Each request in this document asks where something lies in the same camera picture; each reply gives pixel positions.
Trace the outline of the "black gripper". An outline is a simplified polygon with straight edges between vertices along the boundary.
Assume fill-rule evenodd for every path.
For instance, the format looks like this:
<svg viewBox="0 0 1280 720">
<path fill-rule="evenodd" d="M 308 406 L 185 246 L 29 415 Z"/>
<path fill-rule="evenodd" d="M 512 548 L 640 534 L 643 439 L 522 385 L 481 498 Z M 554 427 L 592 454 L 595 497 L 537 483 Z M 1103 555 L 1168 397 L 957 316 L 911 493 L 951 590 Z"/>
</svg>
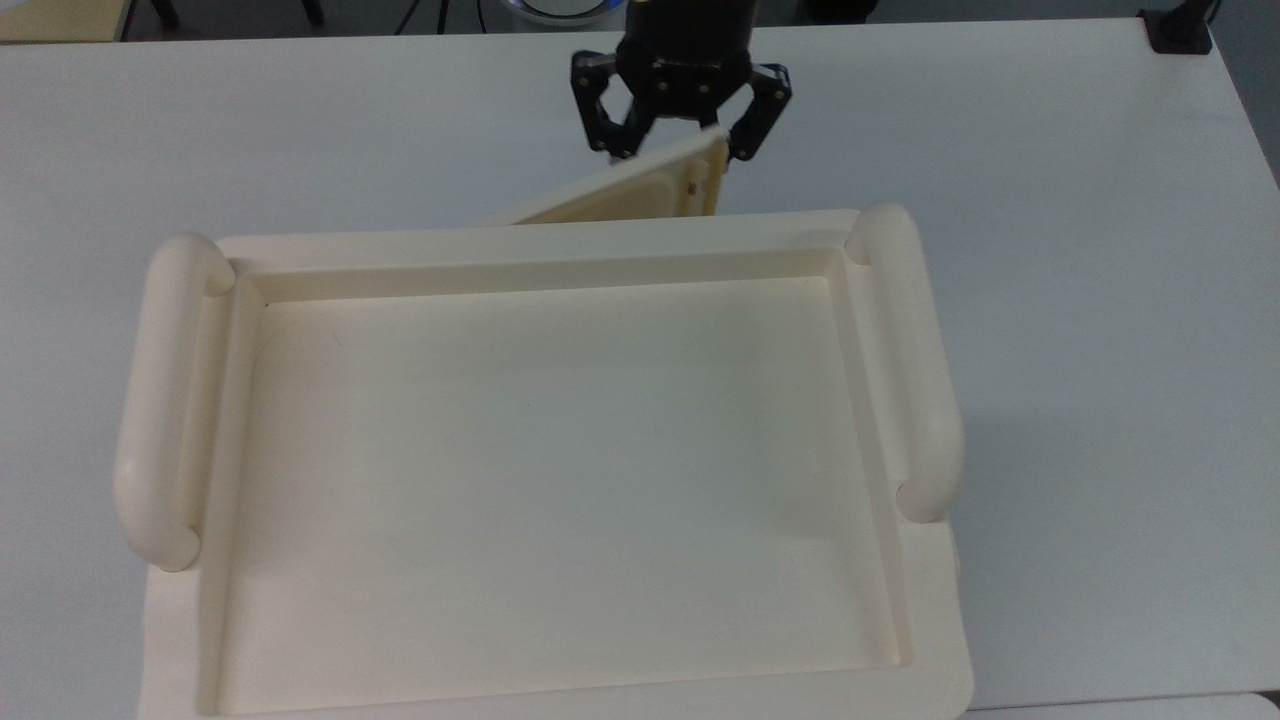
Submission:
<svg viewBox="0 0 1280 720">
<path fill-rule="evenodd" d="M 618 74 L 632 95 L 628 120 L 717 120 L 721 106 L 746 83 L 751 101 L 730 129 L 728 149 L 731 160 L 754 159 L 794 95 L 787 67 L 751 64 L 748 45 L 756 6 L 756 1 L 628 3 L 616 54 L 579 50 L 570 58 L 570 85 L 588 147 L 616 161 L 637 154 L 634 128 L 614 120 L 604 105 Z"/>
</svg>

